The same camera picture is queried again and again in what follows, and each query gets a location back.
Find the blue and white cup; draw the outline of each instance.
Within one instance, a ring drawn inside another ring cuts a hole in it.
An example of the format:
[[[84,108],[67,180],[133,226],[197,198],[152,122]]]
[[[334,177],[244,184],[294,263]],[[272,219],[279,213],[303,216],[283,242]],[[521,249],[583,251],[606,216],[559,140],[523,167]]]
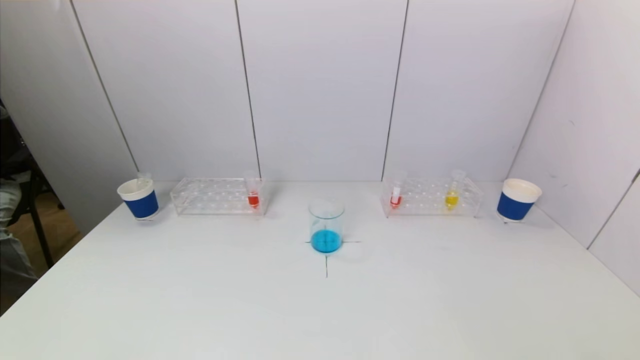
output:
[[[158,212],[158,200],[151,179],[133,179],[118,187],[118,194],[138,220],[146,220]]]
[[[519,222],[542,195],[535,184],[521,179],[506,179],[498,202],[498,214],[507,222]]]

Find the table surface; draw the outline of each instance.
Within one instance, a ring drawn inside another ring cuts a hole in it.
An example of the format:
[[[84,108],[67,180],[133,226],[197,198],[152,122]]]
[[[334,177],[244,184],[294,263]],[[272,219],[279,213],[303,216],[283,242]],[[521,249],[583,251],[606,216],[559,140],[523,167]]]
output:
[[[274,183],[267,215],[121,205],[2,318],[2,359],[640,359],[640,298],[540,209],[385,218],[380,183]],[[346,203],[345,243],[307,204]]]

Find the glass beaker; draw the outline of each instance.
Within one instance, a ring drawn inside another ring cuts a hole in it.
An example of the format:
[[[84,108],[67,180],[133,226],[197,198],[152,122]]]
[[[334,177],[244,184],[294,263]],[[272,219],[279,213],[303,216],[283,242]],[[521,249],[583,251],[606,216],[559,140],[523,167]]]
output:
[[[342,214],[344,205],[336,199],[315,199],[309,204],[311,246],[329,254],[342,245]]]

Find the white wall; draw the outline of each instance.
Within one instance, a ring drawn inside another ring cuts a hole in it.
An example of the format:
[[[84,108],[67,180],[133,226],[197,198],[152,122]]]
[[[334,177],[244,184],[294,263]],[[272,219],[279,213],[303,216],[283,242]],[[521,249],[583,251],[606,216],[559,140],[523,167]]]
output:
[[[136,168],[68,1],[2,1],[0,96],[60,200],[88,233]]]
[[[239,0],[262,175],[380,180],[406,0]]]
[[[385,171],[504,180],[572,4],[410,1]]]
[[[141,171],[159,180],[257,172],[234,0],[74,4]]]
[[[640,295],[640,180],[631,186],[589,248],[596,258]]]
[[[579,0],[509,174],[587,247],[640,168],[640,1]]]

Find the clear acrylic test tube rack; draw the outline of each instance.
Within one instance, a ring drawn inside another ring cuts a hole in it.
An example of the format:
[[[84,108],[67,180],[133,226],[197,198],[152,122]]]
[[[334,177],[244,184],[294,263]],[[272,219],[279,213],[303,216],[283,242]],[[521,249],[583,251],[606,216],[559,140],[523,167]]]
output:
[[[380,202],[387,217],[394,215],[443,215],[474,217],[480,209],[484,193],[468,177],[462,182],[458,205],[449,210],[445,205],[445,196],[451,185],[451,178],[404,180],[402,200],[396,209],[391,208],[392,180],[384,178]]]
[[[264,180],[259,181],[259,205],[248,202],[244,179],[184,178],[171,192],[178,215],[264,215],[268,206]]]

